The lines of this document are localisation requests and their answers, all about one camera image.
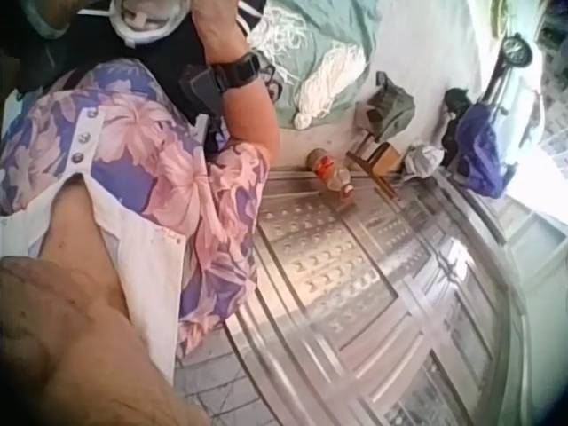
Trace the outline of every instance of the black watch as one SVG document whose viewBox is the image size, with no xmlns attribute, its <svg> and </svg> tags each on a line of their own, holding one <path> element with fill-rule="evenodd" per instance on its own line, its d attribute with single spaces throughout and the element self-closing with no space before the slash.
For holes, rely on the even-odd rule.
<svg viewBox="0 0 568 426">
<path fill-rule="evenodd" d="M 212 68 L 221 93 L 225 93 L 254 82 L 260 71 L 260 59 L 250 51 L 232 64 L 213 65 Z"/>
</svg>

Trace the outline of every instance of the pink floral fabric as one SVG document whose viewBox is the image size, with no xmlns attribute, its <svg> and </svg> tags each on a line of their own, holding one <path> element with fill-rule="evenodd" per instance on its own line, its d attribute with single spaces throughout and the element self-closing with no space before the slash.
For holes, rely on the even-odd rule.
<svg viewBox="0 0 568 426">
<path fill-rule="evenodd" d="M 63 82 L 2 141 L 0 212 L 25 209 L 61 179 L 80 112 L 104 108 L 91 176 L 125 208 L 186 237 L 178 335 L 190 351 L 256 287 L 252 233 L 264 157 L 243 143 L 205 162 L 192 127 L 137 61 L 99 65 L 72 91 L 61 91 Z"/>
</svg>

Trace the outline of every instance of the green cloth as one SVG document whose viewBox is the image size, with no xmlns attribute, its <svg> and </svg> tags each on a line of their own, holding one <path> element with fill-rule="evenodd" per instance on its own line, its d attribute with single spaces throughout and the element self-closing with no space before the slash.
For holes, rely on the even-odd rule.
<svg viewBox="0 0 568 426">
<path fill-rule="evenodd" d="M 318 68 L 333 41 L 360 46 L 368 63 L 375 51 L 381 16 L 377 0 L 269 0 L 269 4 L 300 14 L 308 28 L 305 46 L 290 50 L 286 58 L 278 57 L 279 65 L 300 77 L 297 83 L 284 84 L 276 104 L 280 127 L 294 129 L 293 120 L 297 112 L 294 97 L 302 82 Z M 367 71 L 354 84 L 335 98 L 331 113 L 314 119 L 312 127 L 334 122 L 352 107 L 368 72 L 367 67 Z"/>
</svg>

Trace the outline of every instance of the white respirator mask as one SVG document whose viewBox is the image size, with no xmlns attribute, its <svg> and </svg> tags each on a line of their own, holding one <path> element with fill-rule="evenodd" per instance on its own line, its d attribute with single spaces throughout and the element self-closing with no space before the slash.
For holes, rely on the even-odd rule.
<svg viewBox="0 0 568 426">
<path fill-rule="evenodd" d="M 189 13 L 189 0 L 112 0 L 114 31 L 127 46 L 150 44 L 173 33 Z"/>
</svg>

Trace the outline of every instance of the water bottle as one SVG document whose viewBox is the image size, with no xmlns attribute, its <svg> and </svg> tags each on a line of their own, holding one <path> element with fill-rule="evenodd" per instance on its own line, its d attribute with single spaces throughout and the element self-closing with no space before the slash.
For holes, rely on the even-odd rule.
<svg viewBox="0 0 568 426">
<path fill-rule="evenodd" d="M 353 191 L 351 174 L 336 158 L 325 149 L 317 148 L 308 155 L 308 168 L 312 170 L 328 190 L 347 198 Z"/>
</svg>

